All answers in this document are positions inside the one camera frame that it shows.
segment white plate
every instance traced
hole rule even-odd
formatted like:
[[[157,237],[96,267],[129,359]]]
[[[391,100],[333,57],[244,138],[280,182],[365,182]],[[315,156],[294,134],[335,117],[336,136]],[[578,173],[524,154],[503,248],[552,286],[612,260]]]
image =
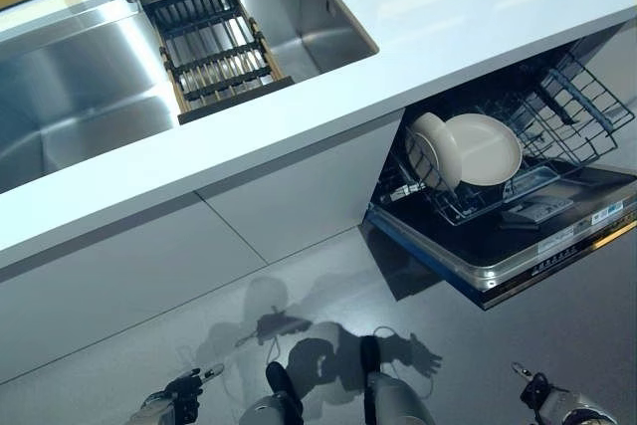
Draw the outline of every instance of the white plate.
[[[445,124],[460,149],[464,182],[493,186],[504,183],[520,169],[520,142],[502,122],[485,114],[466,113]]]
[[[430,188],[455,189],[460,183],[462,157],[445,122],[433,113],[425,113],[409,130],[411,134],[407,132],[405,147],[416,174]]]

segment wire rack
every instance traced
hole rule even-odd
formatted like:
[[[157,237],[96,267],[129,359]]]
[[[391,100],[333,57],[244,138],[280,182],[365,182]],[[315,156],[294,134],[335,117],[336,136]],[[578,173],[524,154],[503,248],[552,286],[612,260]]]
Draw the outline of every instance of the wire rack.
[[[524,88],[499,91],[475,102],[464,97],[461,107],[457,98],[447,103],[455,105],[452,115],[487,114],[516,134],[523,161],[512,179],[497,186],[461,182],[451,188],[431,151],[403,126],[376,189],[381,203],[419,192],[436,212],[458,225],[537,191],[617,148],[613,133],[635,115],[611,91],[570,53],[555,66],[532,59],[509,69],[507,75],[537,78],[538,73],[543,80],[527,82]],[[512,82],[500,80],[505,85]]]
[[[141,0],[184,123],[292,83],[240,0]]]

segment stainless steel sink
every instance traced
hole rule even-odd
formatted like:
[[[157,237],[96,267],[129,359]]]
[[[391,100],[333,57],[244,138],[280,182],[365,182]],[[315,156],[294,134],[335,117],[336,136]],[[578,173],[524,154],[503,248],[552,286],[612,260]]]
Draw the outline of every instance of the stainless steel sink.
[[[295,82],[373,55],[339,0],[242,0]],[[0,193],[178,127],[141,7],[98,5],[0,44]]]

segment cabinet door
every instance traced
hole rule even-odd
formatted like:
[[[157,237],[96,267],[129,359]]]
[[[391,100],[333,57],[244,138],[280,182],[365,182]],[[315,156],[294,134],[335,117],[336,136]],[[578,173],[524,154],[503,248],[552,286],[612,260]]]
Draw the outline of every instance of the cabinet door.
[[[0,278],[0,382],[264,265],[194,193],[16,263]]]
[[[401,117],[391,113],[200,194],[272,263],[360,224]]]

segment white countertop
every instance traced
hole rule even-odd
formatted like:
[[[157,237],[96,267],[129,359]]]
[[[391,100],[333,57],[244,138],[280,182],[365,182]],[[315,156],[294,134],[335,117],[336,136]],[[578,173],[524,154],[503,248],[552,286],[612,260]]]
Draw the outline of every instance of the white countertop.
[[[35,0],[3,12],[7,20],[0,31],[67,1]],[[378,54],[0,194],[0,268],[628,20],[636,5],[636,0],[343,1]]]

